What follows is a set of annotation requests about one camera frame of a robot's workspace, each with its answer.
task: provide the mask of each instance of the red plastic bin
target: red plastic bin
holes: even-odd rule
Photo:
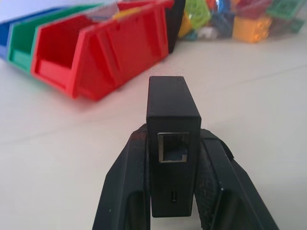
[[[119,2],[120,11],[140,11],[102,22],[82,13],[44,25],[31,73],[72,98],[99,100],[168,55],[165,7],[172,5],[173,0]]]

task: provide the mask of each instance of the blue building block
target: blue building block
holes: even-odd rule
[[[197,39],[197,33],[195,31],[192,31],[185,35],[182,39],[187,41],[195,41]]]
[[[8,46],[9,46],[9,42],[10,42],[10,38],[11,38],[11,26],[14,23],[18,23],[18,22],[23,22],[26,20],[31,20],[32,18],[39,16],[39,15],[43,15],[43,14],[47,14],[47,13],[51,13],[53,11],[58,11],[58,10],[62,10],[65,7],[54,7],[54,8],[50,8],[48,10],[44,10],[44,11],[39,11],[36,13],[32,13],[30,15],[25,15],[19,18],[15,18],[15,19],[11,19],[5,22],[0,23],[0,58],[6,60],[7,59],[7,52],[8,52]]]
[[[216,0],[217,12],[223,13],[230,11],[230,0]]]
[[[231,37],[234,27],[235,15],[231,13],[213,12],[211,15],[211,24],[217,28],[221,37]]]

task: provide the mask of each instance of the textured grip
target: textured grip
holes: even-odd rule
[[[93,230],[150,228],[146,125],[133,132],[106,175]]]
[[[218,197],[218,184],[205,147],[201,144],[194,195],[203,230],[210,230]]]

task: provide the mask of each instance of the white table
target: white table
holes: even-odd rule
[[[182,75],[202,127],[226,142],[280,229],[305,230],[306,44],[306,27],[258,45],[181,42],[97,103],[0,61],[0,229],[91,229],[106,173],[145,123],[149,76]],[[196,206],[190,218],[153,219],[152,229],[200,230]]]

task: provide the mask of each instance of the black holder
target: black holder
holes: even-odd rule
[[[173,7],[165,10],[168,52],[170,54],[175,48],[185,6],[186,0],[175,0]]]
[[[145,124],[132,133],[108,172],[93,230],[150,230],[147,132]],[[278,230],[248,174],[206,129],[200,130],[194,195],[203,230]]]

